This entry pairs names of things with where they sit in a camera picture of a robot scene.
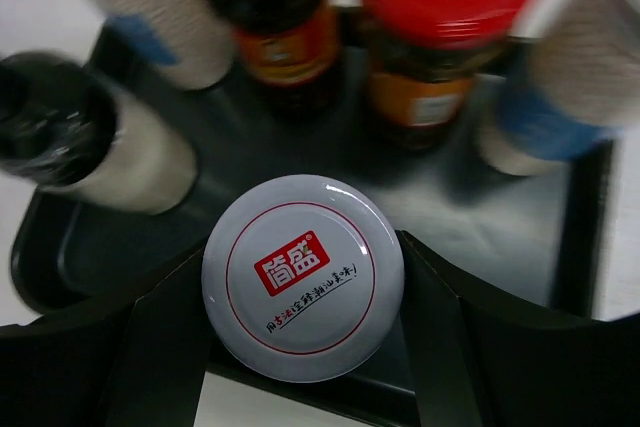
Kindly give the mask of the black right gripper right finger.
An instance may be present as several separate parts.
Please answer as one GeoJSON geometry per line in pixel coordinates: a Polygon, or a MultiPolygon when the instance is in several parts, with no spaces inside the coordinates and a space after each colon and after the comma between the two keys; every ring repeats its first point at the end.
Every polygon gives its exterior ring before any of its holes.
{"type": "Polygon", "coordinates": [[[639,318],[542,307],[399,235],[401,320],[425,426],[635,426],[639,318]]]}

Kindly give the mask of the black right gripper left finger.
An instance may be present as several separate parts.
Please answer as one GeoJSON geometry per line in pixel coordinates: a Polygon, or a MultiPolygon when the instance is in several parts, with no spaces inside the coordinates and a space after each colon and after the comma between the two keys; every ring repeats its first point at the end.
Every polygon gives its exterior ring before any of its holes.
{"type": "Polygon", "coordinates": [[[4,426],[191,426],[210,350],[196,244],[124,288],[1,329],[4,426]]]}

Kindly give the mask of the black knob grinder bottle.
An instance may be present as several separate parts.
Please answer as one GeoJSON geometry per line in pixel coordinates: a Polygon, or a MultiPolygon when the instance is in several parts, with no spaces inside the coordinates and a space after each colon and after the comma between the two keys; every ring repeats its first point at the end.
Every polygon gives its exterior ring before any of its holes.
{"type": "Polygon", "coordinates": [[[191,143],[136,96],[52,52],[1,60],[1,169],[41,190],[159,214],[198,177],[191,143]]]}

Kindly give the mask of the white lid blue label shaker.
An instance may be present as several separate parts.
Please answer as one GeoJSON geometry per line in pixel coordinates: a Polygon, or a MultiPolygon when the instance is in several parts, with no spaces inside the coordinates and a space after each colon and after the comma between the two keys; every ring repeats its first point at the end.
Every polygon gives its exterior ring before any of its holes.
{"type": "Polygon", "coordinates": [[[481,158],[538,175],[639,122],[639,0],[571,0],[478,125],[481,158]]]}

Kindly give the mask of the red lid sauce jar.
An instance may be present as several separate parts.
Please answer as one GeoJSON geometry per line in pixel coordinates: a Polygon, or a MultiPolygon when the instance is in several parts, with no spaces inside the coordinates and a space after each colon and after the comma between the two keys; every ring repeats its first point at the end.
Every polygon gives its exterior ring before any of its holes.
{"type": "Polygon", "coordinates": [[[504,52],[527,0],[363,0],[373,124],[430,148],[449,133],[476,73],[504,52]]]}
{"type": "Polygon", "coordinates": [[[341,42],[329,0],[207,0],[230,25],[240,61],[270,109],[319,115],[341,79],[341,42]]]}

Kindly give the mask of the silver lid blue label shaker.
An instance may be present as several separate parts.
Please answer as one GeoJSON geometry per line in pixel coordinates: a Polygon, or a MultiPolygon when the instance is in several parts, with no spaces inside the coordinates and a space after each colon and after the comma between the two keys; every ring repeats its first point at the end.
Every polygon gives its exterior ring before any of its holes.
{"type": "Polygon", "coordinates": [[[218,83],[234,60],[227,24],[206,0],[92,0],[106,24],[183,90],[218,83]]]}

